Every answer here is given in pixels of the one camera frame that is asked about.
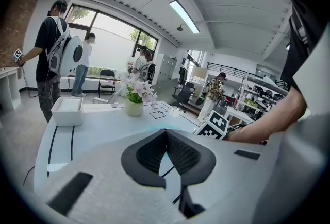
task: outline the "black t-shirt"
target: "black t-shirt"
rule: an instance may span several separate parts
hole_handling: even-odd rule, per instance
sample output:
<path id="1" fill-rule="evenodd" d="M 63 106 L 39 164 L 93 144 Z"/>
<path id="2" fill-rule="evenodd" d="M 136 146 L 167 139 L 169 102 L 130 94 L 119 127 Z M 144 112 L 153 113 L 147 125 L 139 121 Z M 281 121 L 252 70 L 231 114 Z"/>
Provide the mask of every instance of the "black t-shirt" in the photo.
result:
<path id="1" fill-rule="evenodd" d="M 292 17 L 289 21 L 290 49 L 281 80 L 297 90 L 299 88 L 293 80 L 293 75 L 314 50 L 327 26 L 329 9 L 326 6 L 327 0 L 292 0 Z M 292 21 L 294 21 L 296 31 L 302 34 L 297 35 Z"/>
<path id="2" fill-rule="evenodd" d="M 61 20 L 63 31 L 65 32 L 68 24 L 63 18 L 60 18 L 60 20 Z M 54 19 L 51 17 L 47 17 L 40 26 L 38 36 L 36 39 L 36 43 L 35 43 L 35 47 L 43 49 L 42 53 L 39 55 L 39 61 L 38 61 L 38 65 L 37 65 L 37 74 L 36 74 L 37 82 L 45 82 L 46 80 L 49 80 L 56 76 L 56 73 L 49 71 L 45 49 L 47 49 L 47 52 L 49 52 L 51 50 L 51 48 L 53 47 L 55 41 L 60 36 L 61 36 L 61 33 L 58 30 Z"/>

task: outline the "gray pants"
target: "gray pants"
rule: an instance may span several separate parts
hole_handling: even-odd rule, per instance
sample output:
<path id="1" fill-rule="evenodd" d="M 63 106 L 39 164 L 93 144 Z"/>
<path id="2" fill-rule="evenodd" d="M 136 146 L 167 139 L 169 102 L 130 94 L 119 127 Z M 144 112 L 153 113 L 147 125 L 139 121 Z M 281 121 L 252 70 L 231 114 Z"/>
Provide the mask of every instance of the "gray pants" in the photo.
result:
<path id="1" fill-rule="evenodd" d="M 57 75 L 46 82 L 37 83 L 40 109 L 48 123 L 52 117 L 51 109 L 61 96 L 60 79 Z"/>

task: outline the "person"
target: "person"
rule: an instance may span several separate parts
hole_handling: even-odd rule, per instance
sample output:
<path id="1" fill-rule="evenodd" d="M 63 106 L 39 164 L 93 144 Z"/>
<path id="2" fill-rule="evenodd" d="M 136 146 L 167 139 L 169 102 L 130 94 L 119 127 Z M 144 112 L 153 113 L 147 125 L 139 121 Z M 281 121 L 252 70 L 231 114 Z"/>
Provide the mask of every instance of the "person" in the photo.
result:
<path id="1" fill-rule="evenodd" d="M 131 79 L 133 81 L 139 80 L 142 82 L 140 78 L 141 70 L 145 65 L 148 64 L 148 62 L 151 62 L 151 53 L 148 50 L 148 48 L 144 45 L 140 48 L 140 56 L 135 61 L 133 65 L 133 69 L 131 70 Z"/>
<path id="2" fill-rule="evenodd" d="M 290 49 L 281 80 L 291 88 L 270 112 L 258 121 L 234 131 L 226 138 L 229 141 L 259 143 L 270 135 L 285 131 L 306 110 L 306 102 L 293 75 L 299 70 L 322 36 L 329 20 L 327 0 L 292 0 L 290 23 Z"/>
<path id="3" fill-rule="evenodd" d="M 83 84 L 86 79 L 89 66 L 89 57 L 92 53 L 92 45 L 95 44 L 96 36 L 94 33 L 90 32 L 85 40 L 82 42 L 82 56 L 79 61 L 79 65 L 76 70 L 76 79 L 74 81 L 71 96 L 72 97 L 86 97 L 86 94 L 83 93 Z"/>
<path id="4" fill-rule="evenodd" d="M 61 77 L 49 70 L 46 51 L 49 52 L 56 40 L 61 36 L 57 24 L 60 23 L 62 25 L 64 32 L 68 27 L 67 22 L 63 19 L 67 7 L 68 3 L 65 0 L 57 0 L 53 3 L 50 11 L 48 11 L 48 17 L 40 26 L 34 48 L 18 62 L 20 66 L 23 66 L 28 60 L 39 56 L 36 69 L 38 98 L 40 109 L 47 122 L 52 117 L 51 109 L 53 104 L 61 96 Z"/>
<path id="5" fill-rule="evenodd" d="M 226 74 L 224 72 L 221 72 L 217 77 L 211 80 L 211 82 L 207 86 L 207 94 L 206 94 L 205 102 L 197 118 L 201 123 L 204 121 L 207 115 L 210 114 L 210 112 L 213 110 L 217 98 L 222 93 L 221 81 L 223 81 L 225 78 L 226 78 Z"/>

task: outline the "white box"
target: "white box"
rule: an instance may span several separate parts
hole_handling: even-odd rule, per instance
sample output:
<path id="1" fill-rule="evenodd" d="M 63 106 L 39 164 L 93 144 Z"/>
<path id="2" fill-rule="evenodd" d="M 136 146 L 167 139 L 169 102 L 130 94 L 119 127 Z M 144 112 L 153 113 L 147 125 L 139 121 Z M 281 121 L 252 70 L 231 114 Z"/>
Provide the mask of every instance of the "white box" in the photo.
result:
<path id="1" fill-rule="evenodd" d="M 228 120 L 212 110 L 195 134 L 221 140 L 227 134 L 228 124 Z"/>
<path id="2" fill-rule="evenodd" d="M 58 98 L 52 107 L 52 114 L 57 126 L 83 124 L 83 98 Z"/>

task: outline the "flower vase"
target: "flower vase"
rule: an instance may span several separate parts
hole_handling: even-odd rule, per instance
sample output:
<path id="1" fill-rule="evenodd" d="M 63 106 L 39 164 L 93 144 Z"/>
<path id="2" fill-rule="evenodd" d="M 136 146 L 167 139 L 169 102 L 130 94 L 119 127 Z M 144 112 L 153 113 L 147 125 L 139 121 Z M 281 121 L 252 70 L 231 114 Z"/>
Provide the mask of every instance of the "flower vase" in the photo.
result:
<path id="1" fill-rule="evenodd" d="M 129 116 L 141 116 L 143 103 L 133 103 L 128 99 L 125 104 L 125 113 Z"/>

